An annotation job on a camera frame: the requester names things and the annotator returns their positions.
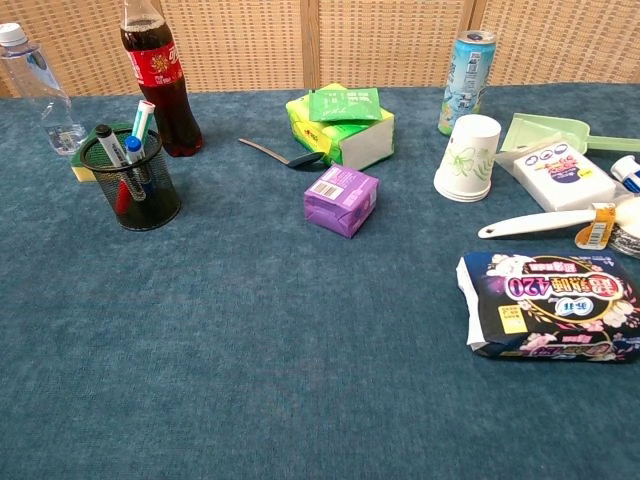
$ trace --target white paper cup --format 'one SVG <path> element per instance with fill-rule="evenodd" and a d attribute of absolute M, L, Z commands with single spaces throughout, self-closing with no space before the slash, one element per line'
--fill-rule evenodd
<path fill-rule="evenodd" d="M 484 115 L 464 115 L 456 121 L 433 179 L 442 196 L 457 202 L 487 196 L 500 130 L 498 122 Z"/>

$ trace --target green dustpan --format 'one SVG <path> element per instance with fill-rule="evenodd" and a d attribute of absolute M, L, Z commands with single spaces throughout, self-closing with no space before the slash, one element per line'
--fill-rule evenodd
<path fill-rule="evenodd" d="M 596 137 L 589 135 L 589 130 L 588 124 L 572 118 L 514 113 L 501 150 L 514 150 L 560 133 L 580 153 L 585 153 L 587 149 L 640 152 L 640 139 Z"/>

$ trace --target green tissue pack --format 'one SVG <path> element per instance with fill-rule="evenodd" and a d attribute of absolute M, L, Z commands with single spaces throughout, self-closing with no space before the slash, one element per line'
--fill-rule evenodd
<path fill-rule="evenodd" d="M 377 88 L 320 90 L 309 94 L 309 119 L 314 122 L 336 120 L 382 120 Z"/>
<path fill-rule="evenodd" d="M 321 90 L 347 90 L 333 83 Z M 309 117 L 309 95 L 286 104 L 294 137 L 312 152 L 324 152 L 327 165 L 337 163 L 363 170 L 393 154 L 393 113 L 380 109 L 380 120 L 314 122 Z"/>

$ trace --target tissue box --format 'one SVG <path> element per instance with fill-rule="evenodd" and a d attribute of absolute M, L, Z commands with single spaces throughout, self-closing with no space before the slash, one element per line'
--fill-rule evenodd
<path fill-rule="evenodd" d="M 605 172 L 564 142 L 517 159 L 513 176 L 547 212 L 611 202 L 616 188 Z"/>
<path fill-rule="evenodd" d="M 324 87 L 344 89 L 334 83 Z M 327 165 L 337 163 L 355 170 L 393 154 L 394 116 L 381 108 L 382 120 L 309 120 L 309 95 L 287 103 L 287 114 L 294 137 L 312 152 L 325 152 Z"/>
<path fill-rule="evenodd" d="M 377 178 L 333 165 L 304 192 L 304 216 L 351 238 L 376 206 L 378 183 Z"/>
<path fill-rule="evenodd" d="M 610 254 L 469 253 L 456 269 L 471 349 L 486 357 L 623 361 L 640 354 L 640 296 Z"/>

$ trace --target water bottle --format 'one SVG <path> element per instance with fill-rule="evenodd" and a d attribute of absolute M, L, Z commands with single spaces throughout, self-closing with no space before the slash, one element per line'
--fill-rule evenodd
<path fill-rule="evenodd" d="M 40 125 L 59 155 L 73 155 L 87 137 L 85 128 L 72 118 L 71 100 L 64 93 L 42 54 L 29 43 L 17 23 L 0 24 L 0 59 L 20 95 L 40 116 Z"/>

